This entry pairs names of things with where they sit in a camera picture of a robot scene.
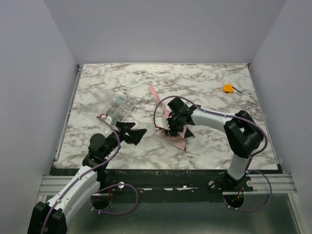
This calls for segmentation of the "pink folding umbrella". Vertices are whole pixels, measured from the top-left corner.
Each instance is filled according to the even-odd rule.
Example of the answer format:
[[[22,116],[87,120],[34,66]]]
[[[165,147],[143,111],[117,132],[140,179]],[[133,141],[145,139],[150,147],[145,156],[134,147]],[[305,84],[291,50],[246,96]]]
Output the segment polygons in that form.
[[[156,104],[159,104],[158,108],[162,110],[162,117],[169,118],[169,113],[171,112],[171,109],[166,104],[160,102],[159,95],[153,86],[149,86],[148,90],[155,99]],[[194,137],[192,132],[187,128],[187,125],[184,127],[184,131],[182,133],[177,133],[177,136],[170,136],[167,134],[168,132],[166,130],[156,127],[155,119],[156,117],[153,117],[153,126],[160,131],[160,135],[163,137],[163,139],[166,140],[169,144],[174,145],[175,147],[183,151],[186,151],[186,139]]]

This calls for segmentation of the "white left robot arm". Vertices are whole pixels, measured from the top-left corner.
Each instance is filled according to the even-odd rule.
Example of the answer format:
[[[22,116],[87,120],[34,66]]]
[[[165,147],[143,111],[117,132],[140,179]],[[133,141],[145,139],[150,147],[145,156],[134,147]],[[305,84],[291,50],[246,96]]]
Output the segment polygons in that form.
[[[70,221],[93,194],[108,190],[106,166],[121,149],[121,142],[138,145],[146,129],[134,129],[134,122],[117,122],[112,133],[91,136],[82,166],[65,187],[32,211],[29,234],[65,234]]]

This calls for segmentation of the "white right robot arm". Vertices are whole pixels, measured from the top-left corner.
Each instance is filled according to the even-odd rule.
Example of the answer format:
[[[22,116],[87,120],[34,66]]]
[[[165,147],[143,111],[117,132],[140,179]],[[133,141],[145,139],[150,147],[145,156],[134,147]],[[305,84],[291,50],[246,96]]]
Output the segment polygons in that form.
[[[225,114],[203,110],[200,106],[188,106],[179,97],[171,100],[168,106],[171,112],[167,118],[167,135],[176,136],[187,125],[205,126],[224,132],[233,152],[227,174],[234,180],[240,180],[245,175],[253,152],[265,138],[262,129],[256,126],[246,111]]]

